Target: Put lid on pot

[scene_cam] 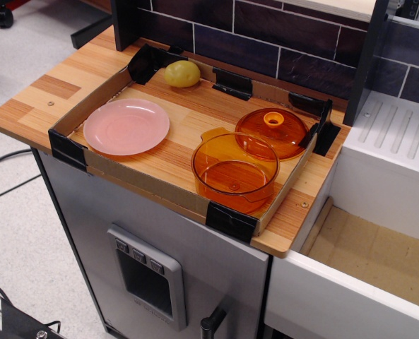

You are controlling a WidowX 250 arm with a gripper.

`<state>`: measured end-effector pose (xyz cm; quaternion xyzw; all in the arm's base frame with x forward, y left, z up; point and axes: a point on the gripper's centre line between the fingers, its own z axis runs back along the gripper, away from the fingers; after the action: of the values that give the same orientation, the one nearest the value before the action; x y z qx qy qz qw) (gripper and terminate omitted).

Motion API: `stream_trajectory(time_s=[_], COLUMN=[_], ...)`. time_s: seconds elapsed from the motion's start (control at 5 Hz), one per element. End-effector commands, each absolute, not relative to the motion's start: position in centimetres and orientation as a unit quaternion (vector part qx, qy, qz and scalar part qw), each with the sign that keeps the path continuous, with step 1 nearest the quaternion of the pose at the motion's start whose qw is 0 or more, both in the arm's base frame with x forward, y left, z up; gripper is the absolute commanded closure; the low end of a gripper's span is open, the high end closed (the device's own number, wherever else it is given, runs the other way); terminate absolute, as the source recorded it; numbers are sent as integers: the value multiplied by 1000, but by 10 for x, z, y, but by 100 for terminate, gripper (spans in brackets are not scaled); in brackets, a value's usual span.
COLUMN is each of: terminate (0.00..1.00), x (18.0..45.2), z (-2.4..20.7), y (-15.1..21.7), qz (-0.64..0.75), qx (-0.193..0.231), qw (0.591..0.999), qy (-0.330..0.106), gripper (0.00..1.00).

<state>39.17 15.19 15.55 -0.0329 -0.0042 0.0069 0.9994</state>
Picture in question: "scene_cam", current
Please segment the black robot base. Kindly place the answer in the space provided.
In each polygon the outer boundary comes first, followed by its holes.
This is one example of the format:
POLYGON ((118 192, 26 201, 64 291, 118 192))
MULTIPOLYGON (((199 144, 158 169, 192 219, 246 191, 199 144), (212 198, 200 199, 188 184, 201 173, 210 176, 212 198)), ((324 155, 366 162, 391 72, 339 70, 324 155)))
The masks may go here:
POLYGON ((41 323, 13 305, 0 288, 0 338, 64 338, 61 322, 41 323))

